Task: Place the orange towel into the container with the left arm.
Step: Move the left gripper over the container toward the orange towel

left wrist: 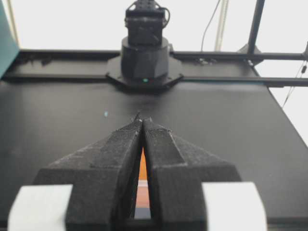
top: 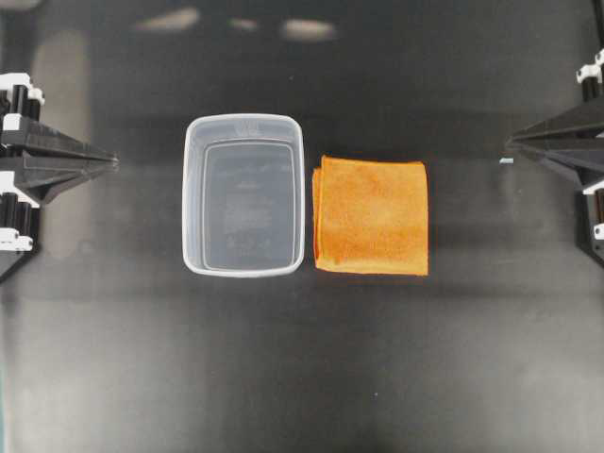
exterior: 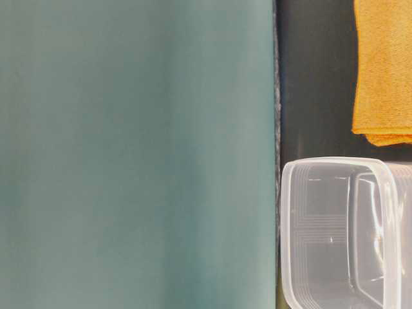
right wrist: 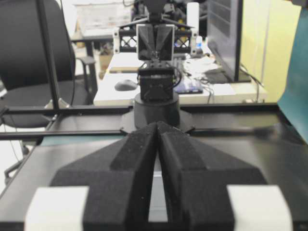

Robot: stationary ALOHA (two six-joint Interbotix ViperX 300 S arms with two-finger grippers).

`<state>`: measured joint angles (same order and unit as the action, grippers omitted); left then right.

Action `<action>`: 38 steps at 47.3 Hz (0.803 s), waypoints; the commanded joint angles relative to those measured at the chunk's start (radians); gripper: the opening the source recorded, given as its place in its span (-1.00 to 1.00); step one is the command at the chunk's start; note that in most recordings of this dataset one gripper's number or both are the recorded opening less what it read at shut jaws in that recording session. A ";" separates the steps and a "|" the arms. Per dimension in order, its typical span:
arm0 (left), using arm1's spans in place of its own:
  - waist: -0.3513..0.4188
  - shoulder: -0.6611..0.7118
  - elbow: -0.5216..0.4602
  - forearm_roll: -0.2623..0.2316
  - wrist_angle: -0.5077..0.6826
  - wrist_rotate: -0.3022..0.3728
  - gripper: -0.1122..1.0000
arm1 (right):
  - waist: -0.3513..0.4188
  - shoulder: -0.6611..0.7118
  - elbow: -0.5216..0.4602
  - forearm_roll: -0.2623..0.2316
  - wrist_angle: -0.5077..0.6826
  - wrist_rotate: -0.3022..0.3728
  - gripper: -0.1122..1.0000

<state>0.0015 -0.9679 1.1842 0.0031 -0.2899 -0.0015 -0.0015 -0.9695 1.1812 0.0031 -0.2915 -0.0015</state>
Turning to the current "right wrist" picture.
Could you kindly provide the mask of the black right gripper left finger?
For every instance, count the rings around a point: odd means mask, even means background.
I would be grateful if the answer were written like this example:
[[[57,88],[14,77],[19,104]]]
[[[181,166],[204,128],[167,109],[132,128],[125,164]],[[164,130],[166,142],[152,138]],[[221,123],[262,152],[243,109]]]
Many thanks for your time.
[[[36,190],[27,231],[125,231],[148,220],[157,125],[63,166]]]

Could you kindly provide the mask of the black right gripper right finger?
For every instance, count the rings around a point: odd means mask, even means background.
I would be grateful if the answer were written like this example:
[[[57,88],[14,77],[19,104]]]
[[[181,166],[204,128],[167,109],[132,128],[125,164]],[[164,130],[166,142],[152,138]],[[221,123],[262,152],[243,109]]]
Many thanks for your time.
[[[291,231],[287,201],[261,171],[158,122],[163,173],[192,231]]]

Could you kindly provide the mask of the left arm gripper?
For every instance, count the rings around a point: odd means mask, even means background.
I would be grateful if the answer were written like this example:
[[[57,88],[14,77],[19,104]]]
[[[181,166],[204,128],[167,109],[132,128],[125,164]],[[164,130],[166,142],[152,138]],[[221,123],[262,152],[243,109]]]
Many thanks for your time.
[[[168,0],[144,0],[146,15],[113,31],[114,53],[135,52],[139,60],[171,61],[174,54],[196,52],[196,36],[187,23],[166,14]]]

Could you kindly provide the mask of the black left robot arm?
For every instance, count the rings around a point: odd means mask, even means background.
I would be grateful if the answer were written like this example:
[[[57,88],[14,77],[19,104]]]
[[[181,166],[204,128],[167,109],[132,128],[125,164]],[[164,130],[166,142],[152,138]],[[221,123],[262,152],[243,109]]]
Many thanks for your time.
[[[134,100],[135,131],[58,169],[38,188],[25,218],[27,231],[124,231],[148,221],[157,123],[180,125],[174,88],[182,76],[171,65],[177,23],[163,17],[164,0],[147,0],[148,16],[134,21],[140,93]]]

